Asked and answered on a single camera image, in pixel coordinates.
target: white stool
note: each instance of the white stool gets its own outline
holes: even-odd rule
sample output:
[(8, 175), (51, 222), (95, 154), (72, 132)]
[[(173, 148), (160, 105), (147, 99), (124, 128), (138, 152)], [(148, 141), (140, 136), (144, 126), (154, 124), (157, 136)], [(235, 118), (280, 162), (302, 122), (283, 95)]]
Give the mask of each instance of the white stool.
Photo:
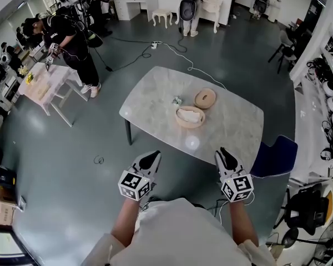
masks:
[(155, 21), (155, 16), (158, 16), (158, 19), (159, 19), (159, 23), (160, 23), (160, 17), (164, 17), (165, 19), (165, 28), (167, 29), (168, 28), (168, 16), (170, 16), (170, 25), (172, 25), (171, 23), (171, 20), (173, 19), (173, 14), (171, 11), (169, 10), (163, 10), (163, 9), (158, 9), (158, 10), (155, 10), (153, 11), (153, 15), (152, 15), (152, 19), (153, 19), (153, 22), (154, 22), (154, 25), (155, 26), (157, 23)]

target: glove with fiducial marker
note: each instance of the glove with fiducial marker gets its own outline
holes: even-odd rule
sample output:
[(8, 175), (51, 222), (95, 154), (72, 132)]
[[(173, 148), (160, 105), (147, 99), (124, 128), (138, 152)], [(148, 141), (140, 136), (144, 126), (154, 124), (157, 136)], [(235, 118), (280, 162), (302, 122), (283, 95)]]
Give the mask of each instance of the glove with fiducial marker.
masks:
[(51, 43), (51, 45), (49, 46), (49, 49), (50, 49), (51, 53), (47, 56), (46, 62), (44, 62), (44, 64), (46, 65), (46, 70), (47, 71), (49, 70), (49, 68), (53, 64), (53, 61), (55, 60), (55, 58), (57, 58), (57, 56), (60, 53), (58, 43)]

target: black pants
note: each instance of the black pants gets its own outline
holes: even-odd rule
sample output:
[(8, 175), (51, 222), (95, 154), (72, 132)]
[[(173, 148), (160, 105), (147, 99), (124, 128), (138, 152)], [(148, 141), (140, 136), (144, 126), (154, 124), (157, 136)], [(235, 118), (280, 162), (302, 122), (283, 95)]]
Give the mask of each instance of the black pants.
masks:
[(106, 20), (109, 17), (109, 13), (102, 13), (101, 8), (100, 9), (95, 9), (92, 10), (91, 12), (91, 16), (94, 19), (94, 30), (96, 30), (96, 33), (103, 33), (106, 32), (107, 29), (105, 28), (105, 24), (106, 24)]
[(66, 53), (63, 57), (67, 65), (78, 72), (80, 80), (85, 85), (97, 86), (99, 84), (99, 75), (90, 54), (84, 61), (79, 61)]

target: marble table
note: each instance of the marble table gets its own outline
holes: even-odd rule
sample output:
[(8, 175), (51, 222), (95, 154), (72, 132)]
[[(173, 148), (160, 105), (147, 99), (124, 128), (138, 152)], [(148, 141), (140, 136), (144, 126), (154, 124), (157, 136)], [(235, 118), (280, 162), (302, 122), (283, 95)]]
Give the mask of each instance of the marble table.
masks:
[[(182, 105), (194, 105), (202, 88), (217, 94), (215, 104), (204, 110), (205, 123), (196, 129), (178, 125), (172, 104), (180, 96)], [(125, 118), (127, 137), (132, 144), (130, 123), (157, 139), (203, 161), (215, 164), (214, 154), (224, 147), (242, 159), (250, 171), (263, 134), (263, 111), (241, 97), (203, 79), (154, 67), (134, 87), (120, 109)]]
[[(51, 105), (63, 120), (72, 127), (73, 124), (66, 118), (60, 108), (62, 108), (72, 91), (75, 91), (85, 101), (88, 101), (88, 98), (70, 81), (76, 81), (79, 86), (83, 85), (77, 71), (70, 67), (59, 65), (51, 65), (49, 71), (47, 71), (44, 63), (36, 63), (29, 72), (32, 72), (33, 80), (26, 84), (26, 79), (29, 75), (27, 74), (18, 88), (18, 92), (42, 107), (48, 116), (51, 115), (48, 110)], [(65, 95), (61, 95), (58, 91), (65, 83), (70, 86), (70, 89)], [(58, 106), (52, 103), (55, 96), (62, 99)]]

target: person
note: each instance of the person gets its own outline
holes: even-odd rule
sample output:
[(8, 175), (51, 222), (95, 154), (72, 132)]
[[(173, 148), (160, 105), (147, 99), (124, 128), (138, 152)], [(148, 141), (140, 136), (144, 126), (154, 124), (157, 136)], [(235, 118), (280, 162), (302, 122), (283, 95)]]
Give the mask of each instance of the person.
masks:
[(187, 37), (189, 32), (191, 37), (196, 37), (199, 32), (197, 31), (201, 13), (201, 0), (196, 0), (196, 12), (191, 21), (183, 21), (184, 36)]
[(86, 0), (89, 4), (88, 13), (94, 19), (94, 29), (98, 34), (103, 34), (104, 36), (108, 36), (112, 34), (112, 31), (107, 30), (105, 28), (106, 19), (110, 16), (109, 13), (102, 13), (101, 9), (101, 0)]
[(23, 36), (23, 34), (21, 33), (21, 28), (20, 27), (18, 27), (16, 29), (16, 38), (17, 38), (18, 42), (20, 42), (20, 44), (23, 48), (27, 47), (27, 40)]
[(140, 213), (139, 202), (127, 198), (111, 234), (102, 236), (82, 266), (276, 266), (268, 248), (259, 247), (243, 202), (229, 208), (233, 238), (185, 198), (150, 202)]
[(58, 44), (59, 50), (63, 52), (64, 61), (78, 72), (80, 80), (84, 83), (81, 92), (85, 94), (91, 90), (91, 98), (98, 95), (101, 84), (87, 41), (84, 33), (74, 27), (70, 20), (62, 16), (28, 18), (23, 33), (27, 36), (43, 34), (47, 48), (52, 43)]
[(11, 61), (9, 62), (9, 66), (12, 70), (14, 70), (17, 74), (17, 77), (24, 78), (23, 75), (20, 74), (18, 69), (22, 66), (21, 59), (18, 57), (18, 55), (15, 53), (15, 49), (11, 47), (10, 45), (7, 46), (6, 42), (3, 42), (1, 44), (1, 49), (3, 53), (8, 53), (11, 57)]
[(261, 15), (265, 13), (266, 8), (269, 6), (270, 0), (255, 0), (253, 5), (253, 18), (260, 19)]
[(71, 5), (71, 2), (69, 0), (59, 0), (59, 2), (58, 2), (58, 8), (69, 7), (70, 5)]

